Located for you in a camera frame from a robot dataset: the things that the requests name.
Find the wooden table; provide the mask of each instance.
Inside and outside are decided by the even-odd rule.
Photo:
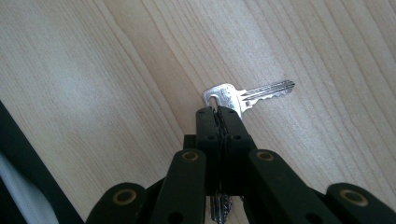
[[[165,176],[183,134],[195,133],[203,91],[290,79],[292,94],[244,114],[257,146],[314,189],[349,182],[396,209],[395,9],[394,0],[6,0],[0,99],[85,219],[110,187]],[[246,223],[235,203],[229,223]]]

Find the wood grain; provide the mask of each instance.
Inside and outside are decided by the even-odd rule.
[[[6,0],[0,99],[85,219],[162,178],[204,90],[290,79],[244,123],[312,188],[396,209],[396,2]],[[247,223],[240,202],[229,223]]]

